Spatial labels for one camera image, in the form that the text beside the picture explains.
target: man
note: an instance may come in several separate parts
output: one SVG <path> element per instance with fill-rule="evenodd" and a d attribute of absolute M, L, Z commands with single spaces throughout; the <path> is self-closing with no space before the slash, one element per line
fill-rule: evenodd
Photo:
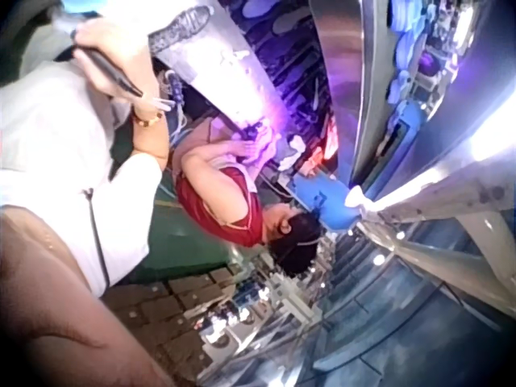
<path fill-rule="evenodd" d="M 148 96 L 159 96 L 145 37 L 95 19 L 77 29 L 75 40 L 104 52 Z M 148 253 L 169 154 L 167 123 L 84 52 L 73 55 L 72 63 L 44 63 L 0 90 L 0 327 L 50 385 L 170 386 L 94 297 Z M 108 96 L 132 105 L 134 126 L 134 151 L 111 181 Z"/>

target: ear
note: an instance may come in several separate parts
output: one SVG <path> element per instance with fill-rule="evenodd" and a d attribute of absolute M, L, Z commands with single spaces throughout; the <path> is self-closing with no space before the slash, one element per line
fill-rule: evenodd
<path fill-rule="evenodd" d="M 292 231 L 292 227 L 290 226 L 288 219 L 281 220 L 280 230 L 281 230 L 281 233 L 285 234 L 285 235 L 289 234 Z"/>

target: black hair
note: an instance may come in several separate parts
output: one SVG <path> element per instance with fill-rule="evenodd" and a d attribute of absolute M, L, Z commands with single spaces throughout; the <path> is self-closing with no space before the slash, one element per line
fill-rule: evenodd
<path fill-rule="evenodd" d="M 323 227 L 318 220 L 318 211 L 294 215 L 289 219 L 289 225 L 288 234 L 270 242 L 269 252 L 287 276 L 295 277 L 312 265 Z"/>

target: white shirt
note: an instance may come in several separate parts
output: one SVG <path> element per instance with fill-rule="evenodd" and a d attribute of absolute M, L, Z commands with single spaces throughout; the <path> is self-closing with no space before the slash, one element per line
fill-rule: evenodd
<path fill-rule="evenodd" d="M 134 155 L 108 180 L 120 106 L 92 90 L 73 63 L 42 64 L 2 88 L 0 103 L 0 206 L 20 206 L 42 218 L 69 247 L 92 292 L 100 296 L 106 283 L 82 191 L 94 189 L 98 235 L 114 284 L 148 254 L 161 179 L 157 160 Z"/>

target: gold bracelet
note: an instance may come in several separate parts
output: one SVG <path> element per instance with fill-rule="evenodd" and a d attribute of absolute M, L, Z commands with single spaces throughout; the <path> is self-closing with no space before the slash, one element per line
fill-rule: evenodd
<path fill-rule="evenodd" d="M 134 108 L 132 110 L 132 118 L 135 120 L 135 123 L 141 127 L 151 127 L 152 125 L 158 123 L 163 118 L 163 116 L 164 116 L 163 111 L 158 110 L 158 112 L 156 113 L 156 116 L 154 118 L 149 119 L 149 120 L 144 120 L 136 115 Z"/>

